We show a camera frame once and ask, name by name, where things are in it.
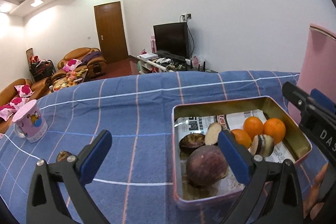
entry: cartoon mug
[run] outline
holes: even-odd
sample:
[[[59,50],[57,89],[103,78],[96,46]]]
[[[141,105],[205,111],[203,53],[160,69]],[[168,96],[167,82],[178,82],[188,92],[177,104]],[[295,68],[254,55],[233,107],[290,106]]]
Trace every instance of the cartoon mug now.
[[[36,100],[31,100],[21,107],[14,114],[13,123],[16,135],[19,138],[27,138],[31,143],[42,138],[48,128]]]

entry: power outlet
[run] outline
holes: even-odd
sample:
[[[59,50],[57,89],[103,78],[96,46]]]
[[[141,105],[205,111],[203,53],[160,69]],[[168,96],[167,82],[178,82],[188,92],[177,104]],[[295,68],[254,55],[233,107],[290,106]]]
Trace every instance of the power outlet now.
[[[191,14],[182,14],[181,15],[182,22],[187,22],[190,19],[191,19]]]
[[[187,14],[182,14],[181,15],[181,20],[182,20],[182,22],[186,22],[187,21]]]

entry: pink cylinder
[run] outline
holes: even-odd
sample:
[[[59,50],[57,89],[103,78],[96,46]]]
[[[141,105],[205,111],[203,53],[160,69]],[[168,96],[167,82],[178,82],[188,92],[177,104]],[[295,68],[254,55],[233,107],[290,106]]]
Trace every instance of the pink cylinder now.
[[[21,107],[13,116],[13,123],[16,124],[16,134],[19,137],[25,136],[31,143],[38,141],[47,131],[48,125],[45,122],[37,101],[31,100]]]
[[[336,102],[336,33],[311,24],[308,45],[297,86],[310,94],[318,89]],[[288,112],[299,124],[300,111],[291,103]]]

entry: orange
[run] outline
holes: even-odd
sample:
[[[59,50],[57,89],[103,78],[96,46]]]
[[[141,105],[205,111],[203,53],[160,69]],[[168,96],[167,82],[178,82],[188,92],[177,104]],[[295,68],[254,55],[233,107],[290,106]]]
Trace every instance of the orange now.
[[[244,145],[246,149],[250,148],[252,140],[246,131],[241,129],[233,129],[231,132],[235,136],[237,143]]]
[[[274,139],[274,143],[278,144],[280,143],[286,134],[286,126],[283,123],[283,121],[277,119],[277,118],[272,118],[267,120],[264,123],[264,131],[263,133],[265,135],[271,136]]]
[[[247,118],[243,125],[243,129],[248,133],[251,139],[253,139],[255,135],[262,135],[263,128],[263,122],[257,117]]]

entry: wooden door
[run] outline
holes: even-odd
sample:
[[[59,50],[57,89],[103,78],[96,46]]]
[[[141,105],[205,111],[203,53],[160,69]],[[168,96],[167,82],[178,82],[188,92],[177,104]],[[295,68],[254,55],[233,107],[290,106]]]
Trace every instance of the wooden door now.
[[[94,7],[101,53],[108,64],[128,58],[121,3]]]

